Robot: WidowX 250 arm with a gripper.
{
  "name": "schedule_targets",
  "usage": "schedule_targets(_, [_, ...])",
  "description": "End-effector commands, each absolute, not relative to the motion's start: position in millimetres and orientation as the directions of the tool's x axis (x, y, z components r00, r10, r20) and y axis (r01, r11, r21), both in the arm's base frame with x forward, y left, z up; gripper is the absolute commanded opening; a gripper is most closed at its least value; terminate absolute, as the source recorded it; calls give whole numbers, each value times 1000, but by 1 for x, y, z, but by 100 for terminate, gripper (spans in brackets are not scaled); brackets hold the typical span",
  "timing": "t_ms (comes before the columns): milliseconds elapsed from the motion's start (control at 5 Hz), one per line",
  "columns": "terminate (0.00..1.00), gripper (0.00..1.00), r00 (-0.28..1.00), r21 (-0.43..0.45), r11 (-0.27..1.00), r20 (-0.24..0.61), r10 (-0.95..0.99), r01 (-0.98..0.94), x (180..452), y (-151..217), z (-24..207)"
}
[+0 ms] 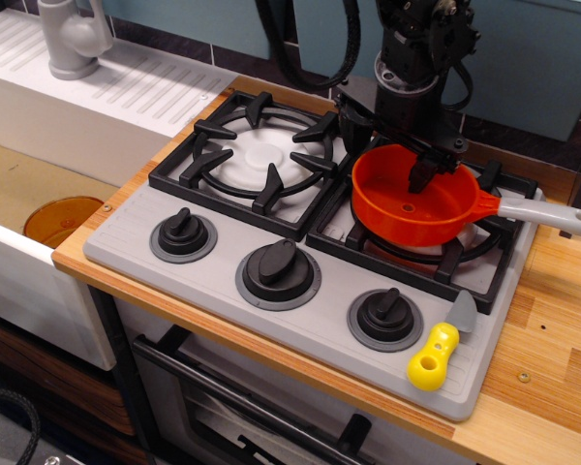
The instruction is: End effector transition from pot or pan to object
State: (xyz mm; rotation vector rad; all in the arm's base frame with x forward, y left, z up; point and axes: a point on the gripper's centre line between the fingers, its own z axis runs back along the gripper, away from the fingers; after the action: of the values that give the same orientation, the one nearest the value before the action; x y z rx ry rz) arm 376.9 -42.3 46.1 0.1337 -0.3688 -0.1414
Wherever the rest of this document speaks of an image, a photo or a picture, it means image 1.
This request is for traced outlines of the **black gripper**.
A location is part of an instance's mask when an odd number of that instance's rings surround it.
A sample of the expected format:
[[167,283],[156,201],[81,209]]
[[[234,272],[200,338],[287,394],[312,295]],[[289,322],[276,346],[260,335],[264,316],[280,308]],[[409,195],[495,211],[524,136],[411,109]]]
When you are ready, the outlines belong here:
[[340,135],[352,157],[374,134],[417,155],[409,174],[409,192],[421,193],[438,171],[454,171],[468,143],[447,118],[439,77],[410,85],[398,77],[349,77],[339,86]]

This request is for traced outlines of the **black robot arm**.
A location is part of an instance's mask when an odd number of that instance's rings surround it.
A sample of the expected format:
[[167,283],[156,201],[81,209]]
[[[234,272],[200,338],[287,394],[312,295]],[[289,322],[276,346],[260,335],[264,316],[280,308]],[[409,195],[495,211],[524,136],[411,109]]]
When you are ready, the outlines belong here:
[[383,35],[374,75],[340,85],[339,128],[352,155],[374,134],[408,148],[415,156],[409,190],[418,194],[436,175],[456,172],[468,148],[448,115],[471,98],[445,104],[442,96],[450,72],[474,89],[463,60],[480,34],[467,1],[380,1],[377,9]]

